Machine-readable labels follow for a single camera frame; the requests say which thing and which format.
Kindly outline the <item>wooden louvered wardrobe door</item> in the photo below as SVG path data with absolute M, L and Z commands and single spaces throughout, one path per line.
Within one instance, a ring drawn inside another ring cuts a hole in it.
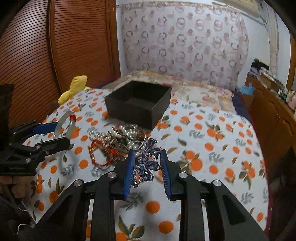
M 115 1 L 1 1 L 1 84 L 13 84 L 9 125 L 42 121 L 86 75 L 90 87 L 120 77 Z

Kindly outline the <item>circle pattern sheer curtain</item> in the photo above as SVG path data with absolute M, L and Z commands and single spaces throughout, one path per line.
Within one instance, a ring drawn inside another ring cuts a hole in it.
M 149 70 L 235 89 L 248 55 L 241 14 L 229 7 L 172 1 L 119 6 L 128 71 Z

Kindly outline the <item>purple rhinestone hair comb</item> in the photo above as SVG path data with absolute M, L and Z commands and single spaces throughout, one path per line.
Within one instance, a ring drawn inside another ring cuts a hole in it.
M 137 188 L 143 182 L 152 181 L 152 171 L 161 168 L 158 158 L 162 149 L 157 147 L 157 140 L 148 137 L 147 132 L 136 124 L 120 125 L 112 129 L 112 139 L 118 150 L 125 153 L 135 151 L 132 187 Z

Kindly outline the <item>yellow plush toy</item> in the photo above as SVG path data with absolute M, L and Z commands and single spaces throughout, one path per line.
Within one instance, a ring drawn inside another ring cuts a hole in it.
M 58 104 L 61 106 L 79 92 L 90 89 L 90 87 L 86 86 L 87 80 L 88 77 L 86 75 L 75 76 L 71 81 L 69 90 L 59 97 Z

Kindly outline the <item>wooden side cabinet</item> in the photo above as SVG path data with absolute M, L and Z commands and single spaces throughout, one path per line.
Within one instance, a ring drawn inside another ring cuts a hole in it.
M 284 154 L 295 147 L 295 118 L 288 105 L 259 80 L 247 75 L 245 86 L 255 88 L 249 115 L 259 141 L 265 166 L 270 170 Z

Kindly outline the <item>blue tissue bag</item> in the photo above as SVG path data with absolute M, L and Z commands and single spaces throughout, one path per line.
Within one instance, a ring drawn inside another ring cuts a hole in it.
M 237 91 L 244 95 L 253 95 L 255 88 L 253 87 L 252 83 L 249 83 L 248 86 L 237 87 Z

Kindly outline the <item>floral quilt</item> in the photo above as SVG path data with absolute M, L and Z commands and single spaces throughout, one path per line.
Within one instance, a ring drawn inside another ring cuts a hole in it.
M 102 87 L 117 90 L 131 81 L 141 81 L 171 87 L 171 97 L 191 103 L 236 113 L 232 97 L 234 94 L 222 87 L 186 80 L 173 75 L 162 75 L 148 70 L 128 73 Z

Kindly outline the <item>orange print bed sheet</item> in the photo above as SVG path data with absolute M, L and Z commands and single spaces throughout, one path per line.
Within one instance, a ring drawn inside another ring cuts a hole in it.
M 76 125 L 70 149 L 46 159 L 27 185 L 25 207 L 35 221 L 76 179 L 93 181 L 112 171 L 116 142 L 135 149 L 137 188 L 126 201 L 115 204 L 119 240 L 177 240 L 181 203 L 168 201 L 154 149 L 164 149 L 182 171 L 200 181 L 219 179 L 255 220 L 255 226 L 241 231 L 238 240 L 263 240 L 268 206 L 265 166 L 252 124 L 235 113 L 192 104 L 174 98 L 151 132 L 123 124 L 109 117 L 104 98 L 108 91 L 93 89 L 77 94 L 54 110 L 45 123 L 57 122 L 67 111 L 74 112 Z

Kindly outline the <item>black jewelry box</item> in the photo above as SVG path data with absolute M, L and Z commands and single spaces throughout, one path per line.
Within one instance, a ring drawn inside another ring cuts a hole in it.
M 131 81 L 105 97 L 108 114 L 153 130 L 171 101 L 171 87 Z

